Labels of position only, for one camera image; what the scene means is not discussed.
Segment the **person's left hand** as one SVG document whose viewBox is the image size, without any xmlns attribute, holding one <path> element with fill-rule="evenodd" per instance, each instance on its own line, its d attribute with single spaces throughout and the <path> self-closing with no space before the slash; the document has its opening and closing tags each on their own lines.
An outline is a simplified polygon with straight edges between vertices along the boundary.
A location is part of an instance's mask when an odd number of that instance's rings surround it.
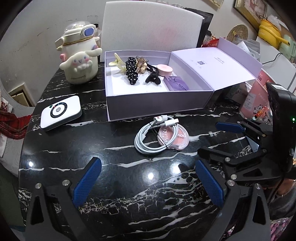
<svg viewBox="0 0 296 241">
<path fill-rule="evenodd" d="M 295 186 L 295 180 L 285 179 L 277 190 L 276 195 L 283 197 L 288 194 Z"/>
</svg>

